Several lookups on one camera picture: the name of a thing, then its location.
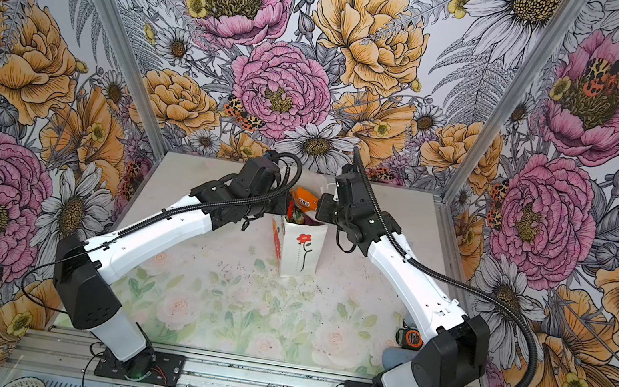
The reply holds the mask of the orange red candy bag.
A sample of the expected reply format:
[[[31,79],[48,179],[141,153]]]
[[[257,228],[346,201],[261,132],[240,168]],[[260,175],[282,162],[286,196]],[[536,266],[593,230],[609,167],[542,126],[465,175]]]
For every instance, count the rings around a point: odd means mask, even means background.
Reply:
[[[309,190],[298,187],[291,193],[295,205],[304,213],[317,212],[319,197]]]

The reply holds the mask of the white floral paper bag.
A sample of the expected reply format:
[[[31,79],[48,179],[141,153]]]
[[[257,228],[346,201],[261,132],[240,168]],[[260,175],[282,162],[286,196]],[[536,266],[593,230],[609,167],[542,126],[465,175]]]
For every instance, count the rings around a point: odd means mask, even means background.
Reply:
[[[298,208],[293,196],[290,210]],[[289,223],[286,216],[273,217],[273,244],[278,261],[278,272],[282,278],[314,276],[319,265],[328,228],[316,219],[317,212],[304,213],[305,225]]]

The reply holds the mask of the red yellow snack packet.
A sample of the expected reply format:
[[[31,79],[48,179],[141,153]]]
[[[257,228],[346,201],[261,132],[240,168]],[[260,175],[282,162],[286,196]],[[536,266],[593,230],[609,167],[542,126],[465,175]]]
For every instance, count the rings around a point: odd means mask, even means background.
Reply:
[[[287,220],[289,223],[300,224],[300,225],[306,224],[305,215],[299,208],[290,210],[290,212],[288,213]]]

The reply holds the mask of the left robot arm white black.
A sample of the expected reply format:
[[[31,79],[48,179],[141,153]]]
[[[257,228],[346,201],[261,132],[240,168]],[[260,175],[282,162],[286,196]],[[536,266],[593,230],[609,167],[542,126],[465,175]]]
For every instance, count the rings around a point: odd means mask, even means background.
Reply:
[[[128,227],[83,241],[61,239],[53,282],[74,328],[92,333],[127,379],[144,380],[156,368],[156,353],[122,309],[113,283],[188,239],[229,223],[284,215],[290,190],[302,176],[301,163],[291,153],[267,152],[246,161],[238,173],[193,187],[169,208]]]

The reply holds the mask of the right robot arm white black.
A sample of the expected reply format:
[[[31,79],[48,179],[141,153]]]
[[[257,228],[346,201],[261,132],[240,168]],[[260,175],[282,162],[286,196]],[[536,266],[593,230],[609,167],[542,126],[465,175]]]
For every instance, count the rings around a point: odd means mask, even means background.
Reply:
[[[336,177],[333,195],[323,194],[317,219],[345,233],[376,266],[405,304],[423,346],[411,359],[373,378],[372,387],[464,387],[480,378],[490,330],[447,297],[434,278],[418,269],[399,225],[374,203],[374,192],[354,166]]]

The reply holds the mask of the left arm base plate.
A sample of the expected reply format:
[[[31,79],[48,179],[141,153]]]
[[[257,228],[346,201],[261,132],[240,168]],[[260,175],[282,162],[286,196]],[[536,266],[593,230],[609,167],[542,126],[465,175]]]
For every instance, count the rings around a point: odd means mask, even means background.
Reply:
[[[126,380],[164,387],[175,387],[184,370],[186,358],[146,348],[126,361],[118,360],[110,350],[102,353],[96,365],[97,377]]]

